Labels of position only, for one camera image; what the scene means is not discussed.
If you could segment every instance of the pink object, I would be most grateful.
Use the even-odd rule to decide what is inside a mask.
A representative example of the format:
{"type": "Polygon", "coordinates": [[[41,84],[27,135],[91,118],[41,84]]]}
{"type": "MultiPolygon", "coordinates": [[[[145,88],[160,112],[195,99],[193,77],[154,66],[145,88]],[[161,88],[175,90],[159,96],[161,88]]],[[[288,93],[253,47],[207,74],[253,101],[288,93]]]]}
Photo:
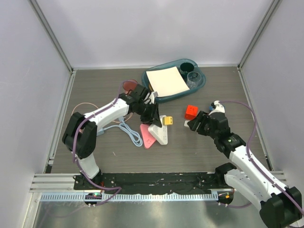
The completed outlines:
{"type": "Polygon", "coordinates": [[[149,127],[148,125],[141,124],[141,132],[143,136],[142,140],[145,149],[149,149],[156,141],[156,139],[149,133],[148,127],[149,127]]]}

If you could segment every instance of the white panel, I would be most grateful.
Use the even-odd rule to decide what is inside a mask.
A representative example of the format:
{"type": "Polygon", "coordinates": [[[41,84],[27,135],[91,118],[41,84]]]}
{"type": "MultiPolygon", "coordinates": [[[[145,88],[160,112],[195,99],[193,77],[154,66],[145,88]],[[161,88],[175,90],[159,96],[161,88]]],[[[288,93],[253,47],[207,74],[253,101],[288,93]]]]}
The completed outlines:
{"type": "Polygon", "coordinates": [[[18,228],[43,172],[68,71],[26,0],[0,1],[0,221],[18,228]]]}
{"type": "Polygon", "coordinates": [[[73,67],[238,64],[271,0],[38,0],[73,67]]]}
{"type": "Polygon", "coordinates": [[[304,1],[284,0],[243,68],[270,160],[304,193],[304,1]]]}

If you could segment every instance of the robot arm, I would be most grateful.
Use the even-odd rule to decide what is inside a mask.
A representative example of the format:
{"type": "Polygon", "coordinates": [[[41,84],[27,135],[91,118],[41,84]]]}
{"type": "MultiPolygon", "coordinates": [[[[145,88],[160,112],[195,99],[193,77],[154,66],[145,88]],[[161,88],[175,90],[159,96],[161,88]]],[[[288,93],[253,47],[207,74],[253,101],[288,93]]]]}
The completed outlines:
{"type": "Polygon", "coordinates": [[[217,149],[244,172],[226,163],[215,170],[218,181],[237,189],[246,197],[259,210],[269,228],[282,228],[300,220],[301,212],[280,189],[302,207],[300,191],[280,182],[247,150],[246,143],[230,131],[225,108],[219,101],[211,105],[213,111],[209,114],[200,111],[187,125],[198,134],[210,136],[217,149]]]}
{"type": "Polygon", "coordinates": [[[158,127],[162,127],[158,112],[158,104],[154,103],[155,96],[157,95],[154,92],[151,93],[142,85],[137,85],[130,93],[120,94],[116,103],[101,113],[99,113],[100,110],[110,106],[116,99],[110,104],[107,104],[93,112],[86,113],[84,115],[74,113],[71,116],[62,138],[62,142],[70,151],[72,151],[73,148],[73,141],[78,126],[84,119],[93,115],[93,117],[83,125],[81,132],[78,133],[76,156],[78,157],[81,169],[95,184],[100,184],[102,176],[93,155],[93,151],[96,146],[97,132],[118,117],[125,116],[133,112],[140,115],[141,122],[145,124],[155,124],[158,127]]]}

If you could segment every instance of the orange box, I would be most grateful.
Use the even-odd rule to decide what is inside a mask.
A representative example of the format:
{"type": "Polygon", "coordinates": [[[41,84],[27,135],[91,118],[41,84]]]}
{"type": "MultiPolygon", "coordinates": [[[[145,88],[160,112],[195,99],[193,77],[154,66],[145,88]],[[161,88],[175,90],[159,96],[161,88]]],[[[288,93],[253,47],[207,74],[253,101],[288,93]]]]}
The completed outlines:
{"type": "Polygon", "coordinates": [[[185,113],[186,120],[193,120],[198,114],[199,108],[196,106],[188,105],[185,113]]]}

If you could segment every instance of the blue tray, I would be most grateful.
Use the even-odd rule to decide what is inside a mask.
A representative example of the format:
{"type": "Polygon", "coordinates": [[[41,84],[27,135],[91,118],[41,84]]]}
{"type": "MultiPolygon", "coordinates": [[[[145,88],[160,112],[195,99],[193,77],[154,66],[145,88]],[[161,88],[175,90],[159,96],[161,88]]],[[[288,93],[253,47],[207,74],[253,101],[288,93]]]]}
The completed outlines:
{"type": "MultiPolygon", "coordinates": [[[[175,61],[172,61],[172,62],[169,62],[169,63],[162,64],[162,65],[154,66],[154,67],[148,69],[147,71],[163,70],[163,69],[171,68],[171,67],[174,67],[174,66],[177,67],[178,70],[180,70],[180,65],[182,63],[192,63],[194,65],[194,71],[200,73],[200,75],[202,77],[201,83],[196,88],[193,88],[193,89],[190,89],[190,90],[187,90],[187,91],[184,91],[184,92],[172,95],[172,96],[157,97],[157,98],[155,98],[155,101],[157,103],[164,103],[164,102],[172,101],[174,99],[177,99],[177,98],[180,98],[180,97],[183,97],[183,96],[187,96],[189,94],[193,94],[194,92],[198,91],[200,88],[202,88],[205,85],[205,83],[206,83],[205,75],[200,70],[200,68],[198,67],[196,62],[192,61],[191,59],[187,59],[187,58],[183,58],[183,59],[179,59],[179,60],[175,60],[175,61]]],[[[143,74],[142,74],[142,85],[146,88],[149,88],[149,79],[148,79],[146,71],[144,71],[143,74]]]]}

